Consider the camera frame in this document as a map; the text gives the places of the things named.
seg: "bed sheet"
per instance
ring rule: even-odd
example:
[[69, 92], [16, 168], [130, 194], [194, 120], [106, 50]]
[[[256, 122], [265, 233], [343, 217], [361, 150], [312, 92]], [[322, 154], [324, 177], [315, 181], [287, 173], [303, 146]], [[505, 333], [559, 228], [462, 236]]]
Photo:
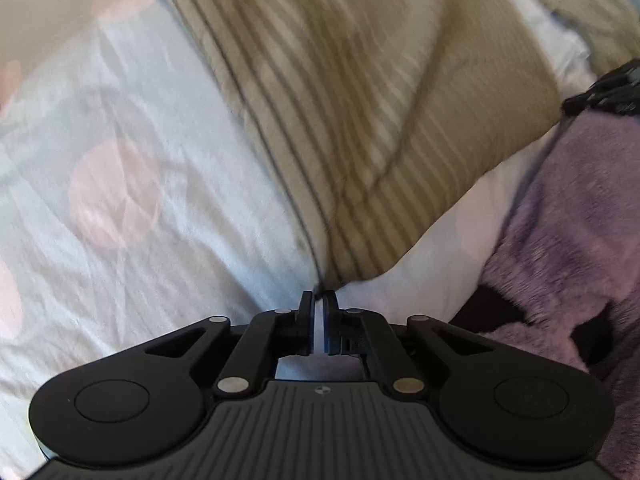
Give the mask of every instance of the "bed sheet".
[[[536, 0], [512, 1], [562, 92], [584, 90], [584, 43]], [[315, 276], [166, 1], [0, 0], [0, 30], [0, 476], [15, 480], [43, 460], [27, 409], [51, 376], [210, 314], [295, 306]], [[549, 136], [388, 273], [340, 290], [342, 305], [449, 320]]]

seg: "black plastic device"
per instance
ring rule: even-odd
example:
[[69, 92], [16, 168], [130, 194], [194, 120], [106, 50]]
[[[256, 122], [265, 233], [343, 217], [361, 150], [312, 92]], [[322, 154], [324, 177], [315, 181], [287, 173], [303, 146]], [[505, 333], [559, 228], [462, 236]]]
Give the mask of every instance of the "black plastic device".
[[322, 297], [329, 354], [363, 380], [277, 381], [312, 350], [314, 295], [249, 325], [215, 316], [58, 375], [33, 397], [35, 480], [610, 479], [614, 409], [574, 368], [427, 316]]
[[585, 110], [622, 116], [640, 114], [640, 59], [633, 59], [599, 78], [586, 92], [562, 102], [567, 117]]

